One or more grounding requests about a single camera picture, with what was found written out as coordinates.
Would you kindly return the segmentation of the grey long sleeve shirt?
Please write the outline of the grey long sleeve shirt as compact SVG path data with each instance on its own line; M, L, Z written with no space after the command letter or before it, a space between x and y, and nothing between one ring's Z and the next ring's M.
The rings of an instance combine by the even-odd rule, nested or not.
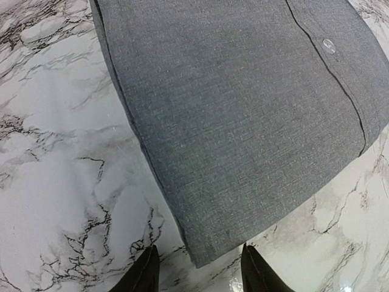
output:
M197 268L272 226L388 125L348 1L92 1L129 124Z

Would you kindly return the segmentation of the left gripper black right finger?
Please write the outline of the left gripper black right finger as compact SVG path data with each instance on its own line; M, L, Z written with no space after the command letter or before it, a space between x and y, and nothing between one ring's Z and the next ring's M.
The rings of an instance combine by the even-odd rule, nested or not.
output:
M243 292L294 292L252 245L243 246L241 254Z

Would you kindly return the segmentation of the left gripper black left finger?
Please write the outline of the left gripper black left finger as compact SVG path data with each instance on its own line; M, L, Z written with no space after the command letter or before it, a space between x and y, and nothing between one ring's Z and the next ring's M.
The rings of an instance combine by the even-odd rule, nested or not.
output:
M109 292L158 292L160 261L156 245L147 247Z

